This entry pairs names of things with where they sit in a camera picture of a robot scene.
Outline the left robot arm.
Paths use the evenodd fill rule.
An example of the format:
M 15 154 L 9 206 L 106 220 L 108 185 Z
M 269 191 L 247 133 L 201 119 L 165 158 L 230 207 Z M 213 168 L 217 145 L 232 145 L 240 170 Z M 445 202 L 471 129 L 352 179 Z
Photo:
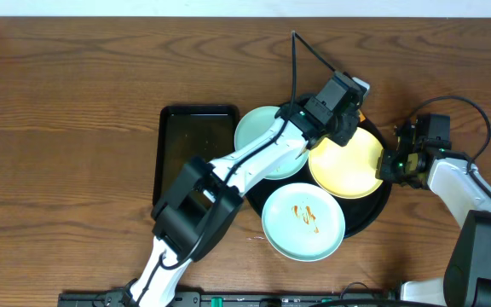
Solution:
M 242 149 L 210 162 L 187 162 L 153 207 L 153 250 L 141 277 L 125 288 L 122 304 L 168 305 L 187 267 L 226 234 L 250 189 L 325 137 L 348 144 L 369 90 L 359 78 L 335 72 L 304 104 L 281 106 L 274 123 Z

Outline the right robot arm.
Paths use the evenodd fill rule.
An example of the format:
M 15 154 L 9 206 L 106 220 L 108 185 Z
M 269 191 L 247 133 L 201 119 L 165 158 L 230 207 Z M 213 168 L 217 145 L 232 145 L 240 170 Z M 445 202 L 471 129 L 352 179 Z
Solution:
M 466 153 L 453 151 L 450 118 L 419 115 L 396 128 L 396 149 L 382 151 L 376 177 L 438 196 L 460 227 L 442 278 L 407 281 L 401 299 L 445 306 L 491 306 L 491 187 Z

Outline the yellow plate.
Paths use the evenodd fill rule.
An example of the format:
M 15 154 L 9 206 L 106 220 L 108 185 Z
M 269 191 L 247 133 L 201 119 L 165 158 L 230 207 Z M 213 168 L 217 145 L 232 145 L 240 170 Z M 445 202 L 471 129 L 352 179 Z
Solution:
M 315 182 L 329 194 L 343 199 L 360 199 L 382 185 L 375 177 L 381 142 L 358 128 L 345 147 L 324 138 L 309 152 L 309 171 Z

